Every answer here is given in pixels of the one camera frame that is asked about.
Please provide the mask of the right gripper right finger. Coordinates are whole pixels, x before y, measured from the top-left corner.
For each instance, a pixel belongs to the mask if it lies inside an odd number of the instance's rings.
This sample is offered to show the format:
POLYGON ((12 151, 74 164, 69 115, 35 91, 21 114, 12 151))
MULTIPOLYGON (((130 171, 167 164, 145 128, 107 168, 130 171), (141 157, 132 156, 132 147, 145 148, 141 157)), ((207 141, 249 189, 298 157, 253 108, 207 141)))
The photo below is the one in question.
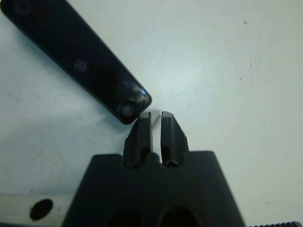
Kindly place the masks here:
POLYGON ((160 148, 164 166, 180 166, 189 152, 185 133, 175 116, 167 111, 161 114, 160 148))

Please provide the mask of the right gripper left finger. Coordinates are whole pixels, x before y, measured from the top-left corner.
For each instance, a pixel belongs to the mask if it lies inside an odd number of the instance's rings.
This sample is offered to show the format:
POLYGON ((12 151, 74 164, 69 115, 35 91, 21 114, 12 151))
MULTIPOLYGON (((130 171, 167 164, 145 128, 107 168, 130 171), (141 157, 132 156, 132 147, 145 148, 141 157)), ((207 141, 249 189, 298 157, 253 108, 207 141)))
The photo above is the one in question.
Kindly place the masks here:
POLYGON ((151 113, 140 115, 124 146, 124 167, 141 167, 153 151, 151 113))

